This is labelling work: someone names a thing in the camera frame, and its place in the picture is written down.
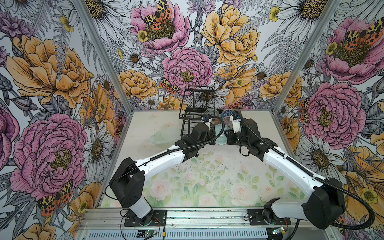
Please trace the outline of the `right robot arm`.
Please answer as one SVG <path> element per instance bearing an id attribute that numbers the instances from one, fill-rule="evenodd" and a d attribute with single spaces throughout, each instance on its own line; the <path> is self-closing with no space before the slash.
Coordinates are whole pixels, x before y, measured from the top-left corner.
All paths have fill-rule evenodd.
<path id="1" fill-rule="evenodd" d="M 345 190 L 337 179 L 326 179 L 316 174 L 290 157 L 275 142 L 261 137 L 254 120 L 246 119 L 241 111 L 236 111 L 230 115 L 230 121 L 233 127 L 225 131 L 229 145 L 235 145 L 240 149 L 246 148 L 247 156 L 253 155 L 281 172 L 307 197 L 307 200 L 301 203 L 280 202 L 279 198 L 274 198 L 265 205 L 268 216 L 309 221 L 321 230 L 329 226 L 362 230 L 375 222 L 375 212 L 365 200 Z M 365 222 L 358 225 L 337 223 L 337 219 L 346 211 L 345 196 L 351 197 L 366 208 L 368 217 Z"/>

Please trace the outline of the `green patterned bowl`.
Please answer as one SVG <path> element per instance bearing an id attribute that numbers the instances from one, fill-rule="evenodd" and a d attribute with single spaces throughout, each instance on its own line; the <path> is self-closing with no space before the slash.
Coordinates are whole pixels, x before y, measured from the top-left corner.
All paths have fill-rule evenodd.
<path id="1" fill-rule="evenodd" d="M 207 118 L 210 118 L 210 117 L 213 117 L 213 116 L 219 117 L 220 113 L 216 109 L 208 108 L 208 109 L 205 110 L 204 115 Z"/>

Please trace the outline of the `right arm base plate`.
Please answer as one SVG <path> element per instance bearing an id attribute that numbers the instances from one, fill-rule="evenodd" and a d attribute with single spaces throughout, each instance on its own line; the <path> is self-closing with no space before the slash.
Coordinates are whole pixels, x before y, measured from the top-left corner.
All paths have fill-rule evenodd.
<path id="1" fill-rule="evenodd" d="M 266 209 L 248 209 L 243 216 L 244 221 L 248 221 L 251 226 L 289 226 L 289 218 L 278 218 L 274 213 Z"/>

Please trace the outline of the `mint green striped bowl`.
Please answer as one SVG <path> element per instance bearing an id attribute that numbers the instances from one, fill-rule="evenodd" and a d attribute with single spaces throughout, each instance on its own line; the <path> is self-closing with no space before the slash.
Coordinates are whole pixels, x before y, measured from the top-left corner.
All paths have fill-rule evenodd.
<path id="1" fill-rule="evenodd" d="M 215 125 L 215 133 L 218 135 L 222 129 L 222 125 L 218 124 Z M 228 143 L 228 139 L 225 135 L 225 131 L 232 130 L 229 126 L 225 125 L 223 133 L 216 139 L 216 144 L 217 145 L 226 145 Z"/>

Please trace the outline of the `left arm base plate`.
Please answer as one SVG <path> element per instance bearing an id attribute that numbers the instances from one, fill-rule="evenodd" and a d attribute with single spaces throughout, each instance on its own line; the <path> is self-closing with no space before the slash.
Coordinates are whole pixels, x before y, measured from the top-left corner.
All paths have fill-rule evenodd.
<path id="1" fill-rule="evenodd" d="M 124 217 L 125 227 L 163 227 L 166 225 L 168 211 L 151 210 L 143 218 L 128 210 Z"/>

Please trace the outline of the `blue patterned bowl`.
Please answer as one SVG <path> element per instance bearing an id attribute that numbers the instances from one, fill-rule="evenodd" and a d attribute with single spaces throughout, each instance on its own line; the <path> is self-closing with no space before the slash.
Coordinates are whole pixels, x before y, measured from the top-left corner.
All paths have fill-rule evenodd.
<path id="1" fill-rule="evenodd" d="M 226 117 L 232 116 L 234 119 L 237 119 L 237 112 L 232 109 L 225 109 L 221 113 L 221 118 L 224 119 Z"/>

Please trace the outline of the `aluminium front rail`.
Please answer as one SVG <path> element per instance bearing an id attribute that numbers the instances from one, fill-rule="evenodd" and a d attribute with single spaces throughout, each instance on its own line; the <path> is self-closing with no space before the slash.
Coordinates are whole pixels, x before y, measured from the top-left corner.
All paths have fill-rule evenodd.
<path id="1" fill-rule="evenodd" d="M 251 228 L 246 207 L 240 208 L 165 208 L 166 229 Z M 85 213 L 80 230 L 119 230 L 124 227 L 126 210 L 101 208 Z"/>

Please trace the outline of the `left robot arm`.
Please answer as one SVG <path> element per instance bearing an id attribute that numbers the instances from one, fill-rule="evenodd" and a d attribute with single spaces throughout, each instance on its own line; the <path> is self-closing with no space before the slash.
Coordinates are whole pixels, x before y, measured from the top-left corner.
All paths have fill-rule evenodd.
<path id="1" fill-rule="evenodd" d="M 188 135 L 167 150 L 142 160 L 128 157 L 119 165 L 108 187 L 122 208 L 129 209 L 136 218 L 151 219 L 153 208 L 143 196 L 144 184 L 156 174 L 198 156 L 206 145 L 214 145 L 225 131 L 221 117 L 203 117 Z"/>

